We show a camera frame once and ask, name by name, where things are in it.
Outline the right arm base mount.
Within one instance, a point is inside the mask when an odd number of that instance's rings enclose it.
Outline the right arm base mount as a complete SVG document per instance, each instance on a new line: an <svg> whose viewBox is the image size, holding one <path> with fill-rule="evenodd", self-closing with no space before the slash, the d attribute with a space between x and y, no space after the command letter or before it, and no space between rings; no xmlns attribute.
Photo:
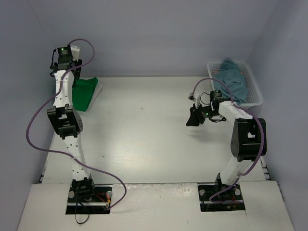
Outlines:
<svg viewBox="0 0 308 231"><path fill-rule="evenodd" d="M198 184L197 186L201 212L245 211L239 184L226 192L220 193L212 200L210 200L210 197L218 192L214 184Z"/></svg>

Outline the light blue garment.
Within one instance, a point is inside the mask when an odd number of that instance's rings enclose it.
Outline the light blue garment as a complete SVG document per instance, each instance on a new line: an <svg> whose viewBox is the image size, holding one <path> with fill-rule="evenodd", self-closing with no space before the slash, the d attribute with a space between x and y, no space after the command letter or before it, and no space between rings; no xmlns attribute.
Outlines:
<svg viewBox="0 0 308 231"><path fill-rule="evenodd" d="M247 82L239 66L233 60L225 59L213 79L219 80L230 90L233 100L238 105L247 103Z"/></svg>

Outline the white t shirt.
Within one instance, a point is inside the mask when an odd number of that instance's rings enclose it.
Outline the white t shirt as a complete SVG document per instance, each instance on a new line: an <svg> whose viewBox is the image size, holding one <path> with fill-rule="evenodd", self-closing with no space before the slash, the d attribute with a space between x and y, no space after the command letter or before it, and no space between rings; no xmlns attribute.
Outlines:
<svg viewBox="0 0 308 231"><path fill-rule="evenodd" d="M103 84L98 82L98 84L96 85L95 91L92 95L91 102L89 103L89 107L91 107L91 105L93 104L93 102L95 101L95 99L97 98L97 96L99 95L102 89L103 89Z"/></svg>

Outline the green t shirt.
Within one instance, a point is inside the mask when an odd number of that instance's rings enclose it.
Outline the green t shirt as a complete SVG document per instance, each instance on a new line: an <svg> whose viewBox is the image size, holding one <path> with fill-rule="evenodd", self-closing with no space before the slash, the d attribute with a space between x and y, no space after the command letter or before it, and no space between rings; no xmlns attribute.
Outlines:
<svg viewBox="0 0 308 231"><path fill-rule="evenodd" d="M93 98L98 78L77 79L73 86L73 106L77 111L87 111Z"/></svg>

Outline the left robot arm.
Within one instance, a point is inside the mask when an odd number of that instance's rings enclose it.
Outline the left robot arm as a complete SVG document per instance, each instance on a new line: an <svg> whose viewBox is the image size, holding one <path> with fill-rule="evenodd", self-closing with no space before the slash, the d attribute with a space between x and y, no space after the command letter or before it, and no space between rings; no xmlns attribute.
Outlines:
<svg viewBox="0 0 308 231"><path fill-rule="evenodd" d="M56 96L52 108L47 110L47 116L55 133L65 143L72 168L71 191L76 197L90 202L96 197L96 189L91 174L84 167L85 158L81 145L82 119L73 106L73 85L79 78L80 48L67 45L56 49L58 61L51 65L56 83Z"/></svg>

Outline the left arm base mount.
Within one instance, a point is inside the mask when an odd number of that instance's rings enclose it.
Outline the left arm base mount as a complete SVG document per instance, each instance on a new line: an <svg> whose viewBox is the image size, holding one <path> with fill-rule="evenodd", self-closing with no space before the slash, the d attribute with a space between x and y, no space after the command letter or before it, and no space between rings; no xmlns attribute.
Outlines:
<svg viewBox="0 0 308 231"><path fill-rule="evenodd" d="M96 186L94 195L81 196L73 191L70 187L66 205L66 215L101 215L110 214L110 204L112 202L112 187L111 186Z"/></svg>

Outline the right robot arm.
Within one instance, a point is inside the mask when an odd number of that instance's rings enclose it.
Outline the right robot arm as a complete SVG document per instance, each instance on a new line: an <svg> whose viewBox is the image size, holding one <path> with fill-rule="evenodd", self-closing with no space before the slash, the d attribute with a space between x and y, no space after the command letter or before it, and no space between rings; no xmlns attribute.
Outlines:
<svg viewBox="0 0 308 231"><path fill-rule="evenodd" d="M188 99L193 101L193 105L186 126L197 127L215 116L233 125L231 159L217 175L213 186L214 195L224 198L231 191L230 185L239 177L247 175L256 160L266 154L266 122L262 118L254 119L230 98L223 98L219 90L210 92L210 103L207 106L201 105L201 95L197 93L190 93Z"/></svg>

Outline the white laundry basket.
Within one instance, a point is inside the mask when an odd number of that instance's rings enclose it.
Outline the white laundry basket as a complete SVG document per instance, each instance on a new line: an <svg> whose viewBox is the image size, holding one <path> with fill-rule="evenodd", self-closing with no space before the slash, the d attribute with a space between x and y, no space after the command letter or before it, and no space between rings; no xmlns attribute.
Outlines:
<svg viewBox="0 0 308 231"><path fill-rule="evenodd" d="M254 106L260 106L263 103L262 94L257 82L255 81L254 75L250 70L250 67L245 62L236 60L235 63L238 65L240 71L245 77L248 89L246 103L243 103L242 107L249 109ZM222 61L212 61L207 63L207 71L210 78L212 78L214 74L220 70L221 64Z"/></svg>

